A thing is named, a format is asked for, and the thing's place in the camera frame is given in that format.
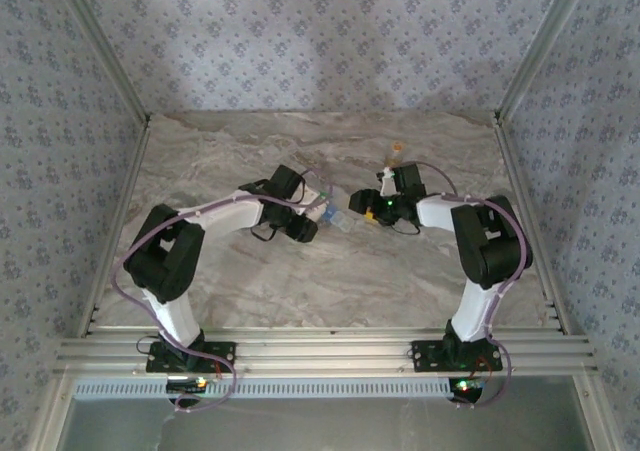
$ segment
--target wire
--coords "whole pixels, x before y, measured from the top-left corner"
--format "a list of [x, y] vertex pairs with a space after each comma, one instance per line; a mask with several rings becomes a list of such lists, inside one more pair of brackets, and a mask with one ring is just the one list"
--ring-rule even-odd
[[471, 372], [471, 374], [467, 379], [473, 379], [476, 373], [478, 371], [481, 371], [481, 369], [479, 368], [480, 363], [484, 363], [484, 365], [489, 370], [489, 377], [485, 380], [485, 384], [486, 384], [489, 382], [489, 380], [491, 379], [491, 376], [493, 375], [493, 369], [491, 368], [489, 361], [487, 361], [487, 358], [485, 358], [484, 356], [480, 356], [478, 359], [476, 359], [476, 367], [474, 368], [474, 370]]
[[436, 173], [442, 176], [447, 181], [447, 183], [449, 183], [449, 186], [451, 186], [451, 189], [453, 190], [453, 194], [455, 196], [458, 195], [458, 188], [456, 188], [456, 185], [453, 183], [453, 180], [447, 175], [447, 173], [445, 173], [442, 169], [440, 169], [435, 164], [427, 163], [426, 161], [405, 161], [401, 163], [399, 166], [408, 166], [411, 164], [418, 164], [420, 166], [426, 166], [427, 168], [433, 169]]
[[413, 225], [414, 228], [416, 228], [416, 232], [415, 233], [405, 233], [404, 231], [399, 231], [396, 228], [394, 228], [393, 226], [389, 226], [391, 229], [393, 229], [396, 233], [398, 234], [403, 234], [405, 236], [417, 236], [420, 234], [420, 227], [416, 226], [415, 224]]
[[300, 196], [300, 199], [298, 201], [291, 201], [291, 202], [293, 204], [300, 204], [304, 199], [304, 195], [306, 192], [307, 192], [307, 181], [304, 178], [302, 178], [302, 196]]
[[254, 238], [258, 238], [263, 243], [268, 243], [269, 241], [271, 241], [273, 237], [276, 235], [276, 232], [278, 231], [278, 228], [271, 228], [271, 235], [268, 238], [263, 238], [262, 236], [260, 236], [258, 233], [254, 231], [257, 227], [258, 226], [254, 226], [253, 228], [249, 229], [249, 231], [251, 232], [251, 235]]
[[507, 388], [509, 387], [509, 383], [511, 382], [511, 375], [513, 373], [513, 370], [511, 368], [511, 355], [507, 351], [507, 348], [500, 341], [498, 341], [493, 337], [493, 335], [491, 334], [491, 325], [493, 323], [495, 312], [498, 309], [498, 305], [500, 304], [502, 297], [509, 290], [511, 285], [518, 278], [520, 278], [520, 276], [522, 275], [522, 272], [524, 271], [524, 267], [526, 266], [526, 263], [527, 263], [527, 244], [526, 244], [527, 242], [524, 237], [524, 232], [522, 231], [522, 228], [520, 227], [518, 222], [515, 220], [513, 216], [507, 213], [507, 211], [501, 206], [498, 206], [497, 204], [491, 201], [487, 201], [486, 199], [474, 198], [469, 195], [461, 197], [461, 196], [443, 193], [442, 199], [444, 199], [445, 201], [454, 201], [458, 203], [476, 203], [476, 204], [481, 204], [483, 206], [487, 206], [488, 208], [493, 209], [511, 225], [511, 227], [516, 233], [516, 236], [518, 237], [518, 243], [520, 244], [520, 261], [518, 263], [518, 266], [516, 267], [516, 270], [513, 272], [513, 274], [509, 277], [509, 279], [502, 282], [502, 284], [498, 287], [498, 292], [496, 293], [496, 296], [493, 298], [493, 301], [489, 305], [489, 309], [487, 310], [487, 314], [485, 315], [485, 321], [484, 323], [482, 323], [485, 328], [486, 340], [490, 344], [493, 344], [494, 346], [496, 346], [504, 356], [505, 360], [507, 361], [507, 376], [504, 382], [502, 383], [502, 386], [498, 390], [498, 392], [488, 400], [471, 406], [475, 408], [486, 407], [500, 400], [505, 395]]
[[[315, 169], [308, 169], [306, 170], [303, 174], [306, 174], [307, 172], [313, 172], [314, 174], [316, 174], [316, 176], [320, 176], [320, 173], [318, 171], [316, 171]], [[231, 198], [226, 198], [223, 199], [221, 201], [216, 201], [214, 203], [210, 203], [207, 204], [205, 206], [202, 206], [201, 208], [198, 208], [196, 210], [191, 210], [191, 211], [187, 211], [185, 213], [179, 214], [177, 216], [174, 216], [173, 218], [170, 218], [166, 221], [164, 221], [163, 223], [159, 224], [158, 226], [156, 226], [155, 228], [153, 228], [151, 231], [149, 231], [147, 234], [145, 234], [144, 236], [142, 236], [142, 238], [140, 238], [138, 241], [136, 241], [135, 243], [133, 243], [131, 245], [131, 247], [127, 250], [126, 253], [124, 253], [124, 255], [118, 259], [116, 261], [116, 263], [113, 265], [113, 267], [111, 268], [111, 273], [110, 273], [110, 282], [111, 282], [111, 286], [113, 287], [114, 291], [116, 293], [118, 293], [120, 296], [122, 296], [124, 299], [126, 299], [127, 301], [129, 301], [130, 303], [134, 304], [135, 306], [139, 307], [140, 309], [142, 309], [145, 313], [147, 313], [149, 315], [149, 317], [151, 318], [151, 320], [153, 321], [153, 323], [158, 326], [159, 330], [162, 332], [163, 337], [176, 349], [179, 349], [180, 351], [189, 354], [191, 356], [196, 356], [198, 358], [204, 358], [204, 359], [209, 359], [211, 361], [217, 362], [221, 365], [223, 365], [224, 367], [226, 367], [227, 369], [229, 369], [229, 371], [231, 372], [231, 385], [229, 386], [229, 388], [227, 389], [227, 392], [218, 400], [204, 405], [204, 406], [199, 406], [197, 408], [182, 408], [179, 404], [180, 401], [182, 399], [185, 399], [187, 397], [187, 395], [183, 394], [180, 395], [175, 403], [174, 403], [174, 411], [176, 412], [184, 412], [184, 413], [192, 413], [192, 412], [197, 412], [197, 411], [205, 411], [208, 409], [214, 409], [217, 408], [218, 406], [220, 406], [222, 403], [226, 402], [231, 395], [235, 392], [236, 389], [236, 384], [238, 382], [238, 374], [235, 370], [235, 368], [233, 367], [233, 365], [226, 359], [221, 358], [219, 356], [215, 356], [213, 354], [208, 354], [208, 353], [202, 353], [200, 351], [196, 351], [194, 349], [189, 349], [186, 346], [183, 346], [178, 340], [176, 340], [171, 333], [169, 333], [167, 331], [167, 329], [164, 327], [164, 325], [162, 324], [162, 322], [157, 318], [156, 314], [154, 313], [154, 311], [148, 306], [146, 305], [143, 301], [134, 298], [133, 296], [127, 294], [124, 292], [124, 290], [120, 287], [120, 285], [118, 284], [118, 273], [120, 272], [120, 269], [124, 266], [125, 261], [127, 261], [136, 251], [138, 251], [142, 246], [144, 246], [148, 241], [150, 241], [156, 234], [160, 233], [161, 231], [167, 229], [170, 226], [173, 226], [175, 223], [182, 221], [183, 219], [189, 219], [192, 218], [194, 216], [199, 216], [201, 214], [205, 214], [205, 213], [209, 213], [211, 211], [214, 211], [216, 209], [222, 208], [224, 206], [228, 206], [231, 204], [235, 204], [238, 202], [243, 202], [243, 201], [268, 201], [271, 203], [276, 203], [276, 204], [281, 204], [284, 206], [289, 206], [291, 208], [295, 208], [295, 209], [309, 209], [312, 207], [317, 207], [320, 206], [322, 204], [325, 204], [326, 202], [329, 201], [329, 199], [331, 198], [331, 196], [333, 196], [333, 184], [331, 184], [330, 182], [328, 183], [328, 191], [327, 191], [327, 195], [325, 198], [323, 198], [319, 203], [311, 203], [311, 204], [307, 204], [307, 205], [303, 205], [303, 204], [295, 204], [295, 203], [289, 203], [287, 201], [282, 201], [280, 199], [277, 198], [272, 198], [271, 196], [261, 196], [261, 195], [255, 195], [255, 194], [247, 194], [247, 195], [243, 195], [243, 196], [233, 196]]]
[[138, 341], [136, 341], [136, 351], [138, 351], [140, 354], [145, 354], [145, 355], [149, 356], [149, 354], [150, 354], [149, 352], [146, 352], [146, 353], [145, 353], [144, 351], [142, 351], [142, 350], [140, 349], [140, 342], [141, 342], [143, 339], [147, 339], [147, 338], [148, 338], [148, 339], [156, 339], [156, 340], [157, 340], [157, 339], [158, 339], [158, 336], [151, 336], [151, 335], [142, 336]]
[[[302, 196], [300, 196], [300, 199], [299, 199], [298, 201], [289, 201], [291, 204], [300, 204], [300, 203], [302, 202], [302, 200], [304, 199], [304, 195], [305, 195], [305, 194], [306, 194], [306, 192], [307, 192], [306, 186], [307, 186], [307, 181], [306, 181], [304, 178], [302, 178]], [[264, 238], [264, 237], [260, 236], [258, 233], [256, 233], [256, 232], [254, 231], [255, 229], [257, 229], [257, 228], [259, 228], [259, 227], [260, 227], [260, 225], [256, 225], [256, 226], [254, 226], [253, 228], [251, 228], [251, 229], [249, 230], [249, 231], [251, 232], [251, 235], [252, 235], [254, 238], [259, 239], [259, 240], [260, 240], [260, 241], [262, 241], [263, 243], [268, 243], [269, 241], [271, 241], [271, 240], [275, 237], [276, 232], [277, 232], [277, 231], [278, 231], [278, 229], [280, 229], [282, 226], [274, 226], [274, 227], [271, 227], [271, 234], [269, 235], [269, 237], [268, 237], [268, 238]]]

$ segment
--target blue patterned wall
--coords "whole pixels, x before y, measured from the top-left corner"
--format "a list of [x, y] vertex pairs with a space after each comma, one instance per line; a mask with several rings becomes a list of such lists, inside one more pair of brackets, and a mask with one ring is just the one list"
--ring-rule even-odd
[[0, 0], [0, 449], [77, 332], [139, 126], [62, 0]]
[[640, 449], [640, 0], [580, 0], [511, 132], [542, 230]]
[[151, 112], [495, 109], [552, 0], [89, 0]]

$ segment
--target marble surface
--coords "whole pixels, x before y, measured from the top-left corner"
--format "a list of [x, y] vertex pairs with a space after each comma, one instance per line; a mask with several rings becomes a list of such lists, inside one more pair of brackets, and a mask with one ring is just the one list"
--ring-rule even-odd
[[[512, 198], [493, 130], [445, 113], [214, 113], [154, 116], [117, 255], [130, 246], [158, 203], [187, 207], [227, 196], [239, 185], [271, 176], [282, 163], [318, 168], [346, 196], [378, 187], [393, 140], [406, 159], [444, 169], [461, 192]], [[423, 171], [429, 192], [446, 182]], [[319, 181], [309, 181], [320, 186]], [[464, 273], [455, 237], [437, 229], [404, 236], [352, 214], [349, 233], [321, 227], [301, 244], [278, 233], [263, 243], [248, 231], [207, 241], [189, 290], [204, 326], [441, 327], [458, 307]], [[120, 282], [141, 296], [127, 273]], [[141, 325], [148, 318], [107, 288], [96, 325]], [[528, 270], [505, 297], [496, 324], [546, 322], [537, 274]]]

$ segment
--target bracket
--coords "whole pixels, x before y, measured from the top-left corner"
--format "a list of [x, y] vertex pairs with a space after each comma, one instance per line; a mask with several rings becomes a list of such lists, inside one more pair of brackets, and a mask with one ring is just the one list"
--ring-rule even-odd
[[[220, 358], [224, 358], [231, 364], [236, 359], [236, 343], [227, 341], [206, 341], [202, 343], [202, 347], [198, 351], [207, 354], [213, 354]], [[219, 366], [222, 374], [228, 374], [231, 371], [225, 366]], [[198, 359], [193, 369], [187, 370], [186, 363], [181, 360], [175, 353], [169, 350], [164, 343], [155, 342], [149, 348], [149, 357], [147, 358], [147, 373], [195, 373], [195, 374], [215, 374], [217, 372], [216, 363], [211, 360]]]
[[409, 351], [416, 373], [437, 373], [444, 371], [502, 371], [500, 350], [486, 340], [478, 342], [477, 349], [466, 354], [465, 360], [452, 360], [442, 340], [412, 341]]

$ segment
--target small bottle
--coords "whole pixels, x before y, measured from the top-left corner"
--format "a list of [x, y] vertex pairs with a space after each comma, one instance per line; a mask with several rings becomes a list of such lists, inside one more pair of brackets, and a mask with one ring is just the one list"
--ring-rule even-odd
[[355, 219], [351, 216], [340, 211], [340, 208], [348, 206], [349, 195], [346, 194], [341, 188], [335, 187], [333, 190], [333, 197], [331, 202], [327, 206], [327, 210], [322, 215], [322, 218], [338, 227], [344, 233], [351, 231], [355, 224]]
[[393, 168], [402, 163], [404, 157], [405, 145], [402, 141], [394, 141], [391, 144], [391, 149], [384, 158], [384, 165], [388, 168]]

